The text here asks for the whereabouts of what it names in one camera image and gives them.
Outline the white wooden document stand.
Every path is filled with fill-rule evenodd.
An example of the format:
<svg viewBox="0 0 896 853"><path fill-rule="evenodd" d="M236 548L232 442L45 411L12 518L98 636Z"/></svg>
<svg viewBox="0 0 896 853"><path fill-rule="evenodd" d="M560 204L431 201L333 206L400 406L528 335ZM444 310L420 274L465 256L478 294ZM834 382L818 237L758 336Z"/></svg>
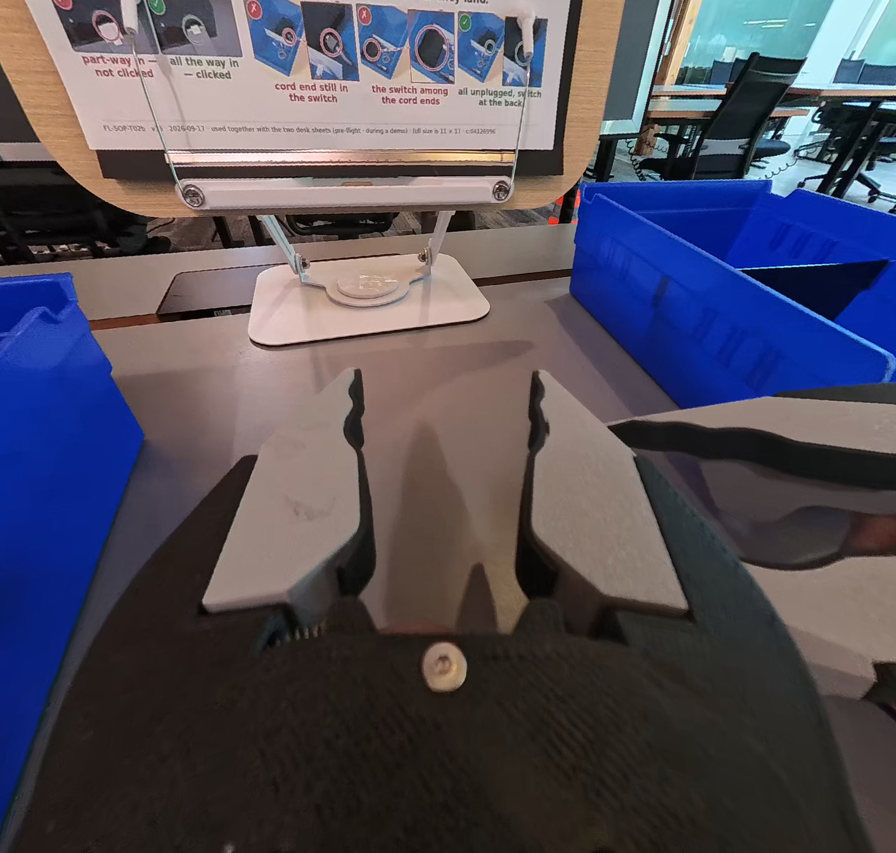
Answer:
<svg viewBox="0 0 896 853"><path fill-rule="evenodd" d="M287 262L262 272L250 340L266 347L473 322L487 300L441 254L454 210L535 206L597 142L625 0L575 0L553 150L92 150L23 0L2 0L2 64L51 156L81 186L146 216L254 217Z"/></svg>

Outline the blue plastic bin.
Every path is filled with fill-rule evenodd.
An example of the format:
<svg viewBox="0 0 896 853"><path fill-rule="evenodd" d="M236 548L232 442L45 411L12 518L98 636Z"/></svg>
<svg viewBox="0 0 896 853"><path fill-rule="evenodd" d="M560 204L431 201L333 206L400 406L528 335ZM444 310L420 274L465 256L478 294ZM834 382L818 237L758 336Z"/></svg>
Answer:
<svg viewBox="0 0 896 853"><path fill-rule="evenodd" d="M894 228L761 180L588 184L570 292L683 409L894 382Z"/></svg>
<svg viewBox="0 0 896 853"><path fill-rule="evenodd" d="M2 279L3 822L143 438L71 274Z"/></svg>

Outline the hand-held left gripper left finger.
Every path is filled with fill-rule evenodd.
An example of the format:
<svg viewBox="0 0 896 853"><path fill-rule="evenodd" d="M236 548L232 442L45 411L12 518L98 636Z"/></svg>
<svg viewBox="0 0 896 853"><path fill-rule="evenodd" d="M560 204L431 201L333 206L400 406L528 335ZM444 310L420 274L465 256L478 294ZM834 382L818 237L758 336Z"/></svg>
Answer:
<svg viewBox="0 0 896 853"><path fill-rule="evenodd" d="M261 446L203 596L210 613L288 606L305 627L375 571L361 371L343 371Z"/></svg>

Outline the black office chair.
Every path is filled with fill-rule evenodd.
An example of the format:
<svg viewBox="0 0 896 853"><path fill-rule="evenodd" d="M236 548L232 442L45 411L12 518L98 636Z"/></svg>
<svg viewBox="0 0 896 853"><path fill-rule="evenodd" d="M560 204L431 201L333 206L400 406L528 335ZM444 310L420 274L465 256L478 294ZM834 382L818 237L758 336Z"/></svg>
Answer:
<svg viewBox="0 0 896 853"><path fill-rule="evenodd" d="M662 180L740 179L756 161L788 153L787 142L763 134L804 63L752 53L696 140L662 133L666 156L642 159L638 170Z"/></svg>

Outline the wooden top table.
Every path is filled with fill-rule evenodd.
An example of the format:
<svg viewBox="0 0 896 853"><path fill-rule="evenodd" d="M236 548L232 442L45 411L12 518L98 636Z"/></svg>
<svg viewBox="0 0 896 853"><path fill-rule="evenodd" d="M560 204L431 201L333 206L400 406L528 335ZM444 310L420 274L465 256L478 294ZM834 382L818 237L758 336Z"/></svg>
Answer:
<svg viewBox="0 0 896 853"><path fill-rule="evenodd" d="M700 106L686 111L681 98L661 98L651 103L648 119L661 126L677 126L678 130L673 133L680 133L687 141L694 142L732 84L728 84L724 90L711 90L712 94L721 94L720 98L712 102L715 106L712 110ZM843 113L852 122L852 130L849 135L842 137L834 163L825 175L819 176L822 183L817 189L818 193L843 198L847 188L862 177L861 168L878 152L880 143L894 142L894 137L886 138L884 134L888 128L894 128L894 108L885 108L884 103L887 101L894 102L893 87L857 84L835 84L821 89L790 87L778 108L771 114L768 125L778 120L801 117L810 107L821 108L823 112L834 110ZM763 134L765 140L780 140L767 138L765 132L766 130ZM661 134L657 134L658 140L663 140L659 137Z"/></svg>

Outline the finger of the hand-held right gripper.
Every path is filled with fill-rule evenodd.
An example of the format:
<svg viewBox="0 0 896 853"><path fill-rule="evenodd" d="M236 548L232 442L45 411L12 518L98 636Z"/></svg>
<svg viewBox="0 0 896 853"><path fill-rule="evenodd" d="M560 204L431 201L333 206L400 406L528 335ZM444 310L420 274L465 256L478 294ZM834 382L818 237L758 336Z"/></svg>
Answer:
<svg viewBox="0 0 896 853"><path fill-rule="evenodd" d="M895 478L895 384L781 392L609 424L632 449L806 480Z"/></svg>
<svg viewBox="0 0 896 853"><path fill-rule="evenodd" d="M894 663L894 496L715 496L714 510L823 695Z"/></svg>

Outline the printed instruction sheet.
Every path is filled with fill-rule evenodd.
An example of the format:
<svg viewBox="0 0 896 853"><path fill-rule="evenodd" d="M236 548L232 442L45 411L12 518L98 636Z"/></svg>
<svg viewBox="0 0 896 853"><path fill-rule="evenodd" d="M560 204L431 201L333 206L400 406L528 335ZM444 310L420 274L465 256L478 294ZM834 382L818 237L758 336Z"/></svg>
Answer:
<svg viewBox="0 0 896 853"><path fill-rule="evenodd" d="M554 149L575 0L23 0L96 151Z"/></svg>

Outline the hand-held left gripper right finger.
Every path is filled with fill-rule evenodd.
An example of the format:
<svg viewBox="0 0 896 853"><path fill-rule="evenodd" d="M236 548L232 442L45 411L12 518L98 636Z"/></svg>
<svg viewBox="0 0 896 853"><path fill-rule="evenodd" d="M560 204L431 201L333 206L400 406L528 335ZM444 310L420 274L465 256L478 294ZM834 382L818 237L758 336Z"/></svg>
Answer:
<svg viewBox="0 0 896 853"><path fill-rule="evenodd" d="M626 446L545 370L532 374L516 547L529 601L555 605L571 635L619 615L691 620L691 609Z"/></svg>

